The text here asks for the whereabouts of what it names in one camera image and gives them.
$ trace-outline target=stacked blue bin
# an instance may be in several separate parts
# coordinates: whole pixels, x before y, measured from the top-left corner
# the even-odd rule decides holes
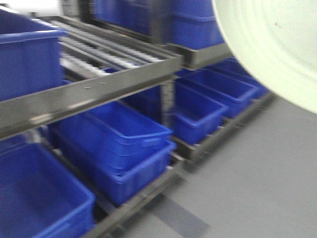
[[[176,137],[188,144],[200,142],[207,134],[217,130],[222,117],[232,119],[238,116],[253,99],[267,92],[234,58],[205,69],[182,69],[175,74],[181,78],[176,80],[173,130]],[[133,98],[139,98],[142,94],[142,100],[130,97],[123,100],[145,115],[158,119],[158,92],[159,86],[133,95]]]
[[[198,143],[206,135],[217,130],[228,107],[207,98],[186,85],[176,83],[175,89],[176,105],[172,121],[174,135],[188,144]],[[155,93],[159,90],[160,87],[157,86],[142,92],[144,100],[133,101],[129,98],[123,100],[145,115],[153,117],[161,112],[158,108],[160,97],[158,98],[157,93]]]
[[[113,102],[52,127],[63,154],[115,204],[121,205],[166,170],[171,131]]]
[[[0,101],[60,86],[58,37],[65,32],[5,7],[0,22]]]
[[[202,49],[224,42],[210,0],[173,1],[172,42]]]
[[[224,115],[228,118],[234,118],[246,109],[258,91],[254,85],[207,69],[190,73],[179,82],[227,105],[229,110]]]
[[[94,196],[41,145],[0,142],[0,236],[78,238],[94,226]]]
[[[96,0],[95,17],[150,34],[149,0]],[[223,43],[210,0],[174,0],[170,15],[172,43],[202,49]]]
[[[235,79],[249,83],[258,88],[257,93],[254,94],[254,98],[258,99],[268,92],[268,89],[254,79],[250,74],[239,64],[235,58],[228,58],[219,63],[210,65],[206,69],[221,72],[227,76],[234,77]]]

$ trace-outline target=blue plastic bin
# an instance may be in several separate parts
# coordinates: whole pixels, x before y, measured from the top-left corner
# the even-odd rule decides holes
[[[57,128],[117,175],[161,149],[172,133],[118,102],[62,120]]]
[[[188,69],[181,69],[180,71],[177,71],[176,73],[174,73],[175,75],[179,76],[179,77],[184,77],[186,76],[187,74],[190,74],[190,73],[193,73],[194,71],[192,70],[188,70]]]
[[[60,28],[0,7],[0,101],[60,86]]]
[[[214,16],[198,17],[174,12],[172,42],[194,50],[224,42]]]
[[[78,238],[94,226],[94,196],[38,144],[0,155],[0,200],[2,238]]]
[[[155,99],[155,92],[136,93],[129,97],[123,98],[122,101],[131,105],[134,109],[146,115],[147,117],[160,122],[161,121],[161,101]]]
[[[258,99],[268,92],[268,89],[260,84],[256,79],[251,77],[247,71],[235,60],[226,59],[219,63],[210,65],[206,69],[223,73],[233,77],[241,82],[249,83],[258,87],[258,91],[254,94],[254,98]]]
[[[214,16],[210,0],[174,0],[172,4],[174,12],[197,17]]]
[[[174,135],[195,144],[217,130],[228,107],[176,83]]]
[[[150,6],[148,0],[134,0],[130,2],[133,10],[134,25],[132,30],[149,35],[150,33]]]
[[[229,107],[225,116],[233,118],[251,104],[258,88],[207,69],[189,74],[180,83]]]
[[[172,142],[165,142],[162,149],[124,175],[117,176],[109,174],[103,163],[91,159],[86,151],[76,146],[70,139],[57,131],[54,132],[64,156],[85,173],[115,205],[126,202],[163,173],[170,162],[169,153],[176,147]]]
[[[0,154],[12,150],[27,143],[27,137],[24,134],[16,135],[6,140],[0,141]]]
[[[131,0],[95,0],[95,17],[110,23],[131,28],[133,8]]]

